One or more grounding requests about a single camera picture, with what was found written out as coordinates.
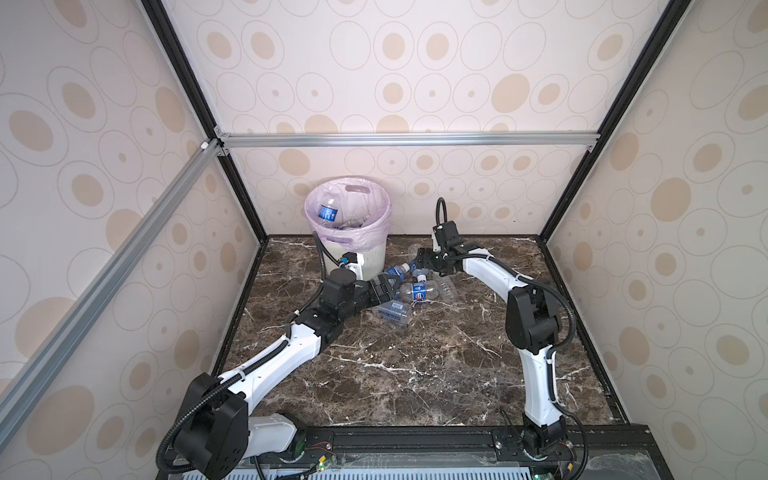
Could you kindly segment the blue label white cap bottle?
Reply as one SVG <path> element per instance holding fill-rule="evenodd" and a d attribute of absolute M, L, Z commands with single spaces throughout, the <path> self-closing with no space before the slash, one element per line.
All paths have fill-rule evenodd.
<path fill-rule="evenodd" d="M 318 221 L 325 228 L 338 228 L 341 225 L 340 221 L 343 219 L 342 206 L 343 198 L 340 193 L 325 192 L 319 200 Z"/>

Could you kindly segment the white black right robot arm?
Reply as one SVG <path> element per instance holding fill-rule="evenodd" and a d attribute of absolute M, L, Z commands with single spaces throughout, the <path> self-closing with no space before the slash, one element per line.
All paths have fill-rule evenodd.
<path fill-rule="evenodd" d="M 542 461 L 565 446 L 567 422 L 577 426 L 582 454 L 561 464 L 563 479 L 578 479 L 586 470 L 589 444 L 583 422 L 560 403 L 557 393 L 556 353 L 575 337 L 576 314 L 563 294 L 549 283 L 524 275 L 488 250 L 462 237 L 448 219 L 447 202 L 436 201 L 433 247 L 421 248 L 415 265 L 441 276 L 462 272 L 490 288 L 506 303 L 505 332 L 521 358 L 525 387 L 522 425 L 516 428 L 504 409 L 500 415 L 510 441 L 532 461 Z"/>

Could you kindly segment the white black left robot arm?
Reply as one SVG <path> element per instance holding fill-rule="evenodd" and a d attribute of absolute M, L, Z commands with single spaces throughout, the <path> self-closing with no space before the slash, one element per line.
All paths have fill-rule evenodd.
<path fill-rule="evenodd" d="M 322 267 L 317 289 L 277 341 L 217 377 L 202 373 L 190 383 L 156 452 L 161 472 L 223 479 L 243 459 L 283 452 L 293 443 L 294 421 L 252 413 L 276 385 L 330 346 L 347 319 L 396 298 L 401 277 L 380 273 L 362 280 L 361 261 L 361 255 L 346 253 L 333 270 Z"/>

